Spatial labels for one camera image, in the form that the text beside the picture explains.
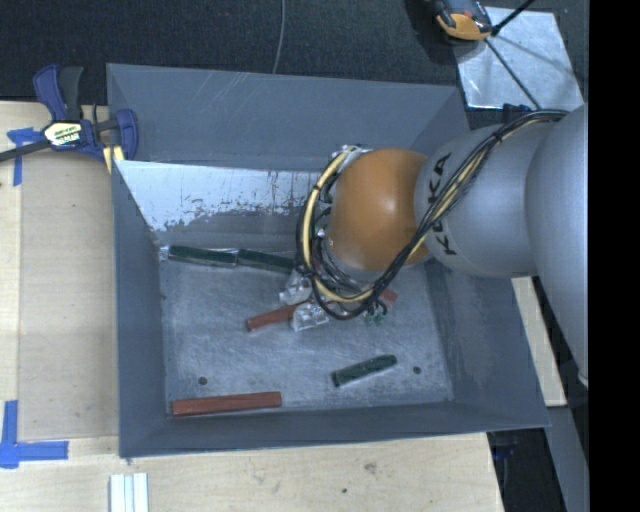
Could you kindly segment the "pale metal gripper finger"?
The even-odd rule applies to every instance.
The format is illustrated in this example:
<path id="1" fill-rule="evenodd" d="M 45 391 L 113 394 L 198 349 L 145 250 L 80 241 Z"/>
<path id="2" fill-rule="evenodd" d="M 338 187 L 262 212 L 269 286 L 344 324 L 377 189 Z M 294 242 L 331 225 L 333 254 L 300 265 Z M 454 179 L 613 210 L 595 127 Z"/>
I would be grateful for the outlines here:
<path id="1" fill-rule="evenodd" d="M 279 301 L 283 305 L 296 305 L 307 301 L 311 293 L 312 284 L 308 277 L 291 275 L 279 293 Z"/>
<path id="2" fill-rule="evenodd" d="M 304 331 L 324 325 L 329 322 L 326 311 L 316 303 L 305 302 L 294 309 L 290 327 L 295 332 Z"/>

